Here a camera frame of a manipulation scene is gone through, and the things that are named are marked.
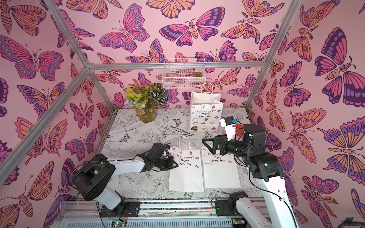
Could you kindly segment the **white party paper bag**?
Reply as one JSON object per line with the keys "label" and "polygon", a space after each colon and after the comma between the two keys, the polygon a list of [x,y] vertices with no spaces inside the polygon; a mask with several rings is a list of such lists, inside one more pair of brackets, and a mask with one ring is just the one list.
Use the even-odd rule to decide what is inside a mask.
{"label": "white party paper bag", "polygon": [[232,155],[211,154],[205,146],[201,150],[206,189],[240,188],[238,167]]}

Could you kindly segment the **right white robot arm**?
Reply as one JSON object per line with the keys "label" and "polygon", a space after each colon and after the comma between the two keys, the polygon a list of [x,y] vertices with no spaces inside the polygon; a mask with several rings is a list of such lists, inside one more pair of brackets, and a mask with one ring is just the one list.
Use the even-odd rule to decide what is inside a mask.
{"label": "right white robot arm", "polygon": [[262,126],[246,124],[241,138],[218,135],[203,139],[202,143],[212,154],[232,154],[242,158],[249,171],[249,181],[263,193],[269,218],[266,218],[244,192],[230,194],[226,203],[234,215],[241,215],[253,228],[297,228],[295,214],[290,204],[284,173],[278,158],[266,152],[265,131]]}

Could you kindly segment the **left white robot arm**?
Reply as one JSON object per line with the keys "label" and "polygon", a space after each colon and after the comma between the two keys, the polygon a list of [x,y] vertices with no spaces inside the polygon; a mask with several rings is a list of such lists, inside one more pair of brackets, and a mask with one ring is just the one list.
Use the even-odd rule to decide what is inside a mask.
{"label": "left white robot arm", "polygon": [[116,191],[108,187],[114,177],[128,173],[165,172],[178,168],[169,154],[170,146],[155,143],[148,150],[131,159],[112,159],[97,154],[73,177],[73,183],[85,201],[96,201],[108,210],[121,214],[125,203]]}

